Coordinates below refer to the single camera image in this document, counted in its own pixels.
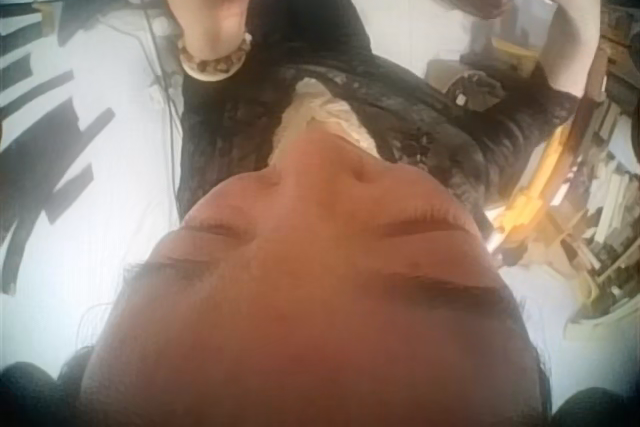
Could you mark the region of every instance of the black stripe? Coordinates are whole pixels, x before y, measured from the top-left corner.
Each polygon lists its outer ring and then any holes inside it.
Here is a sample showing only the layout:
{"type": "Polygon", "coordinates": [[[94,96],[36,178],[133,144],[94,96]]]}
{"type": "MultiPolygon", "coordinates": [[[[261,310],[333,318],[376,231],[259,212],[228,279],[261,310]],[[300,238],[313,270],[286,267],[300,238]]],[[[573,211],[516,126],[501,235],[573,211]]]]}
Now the black stripe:
{"type": "Polygon", "coordinates": [[[2,109],[0,109],[0,122],[4,122],[10,116],[20,111],[20,109],[22,109],[25,105],[33,102],[41,95],[45,95],[48,92],[51,92],[52,90],[57,89],[58,87],[61,87],[68,82],[71,82],[72,80],[73,71],[69,70],[62,74],[56,75],[55,77],[46,80],[39,85],[36,85],[33,89],[18,96],[18,98],[12,100],[2,109]]]}
{"type": "Polygon", "coordinates": [[[0,37],[0,57],[42,38],[42,23],[25,25],[0,37]]]}
{"type": "Polygon", "coordinates": [[[0,92],[27,80],[32,75],[31,54],[27,54],[0,70],[0,92]]]}

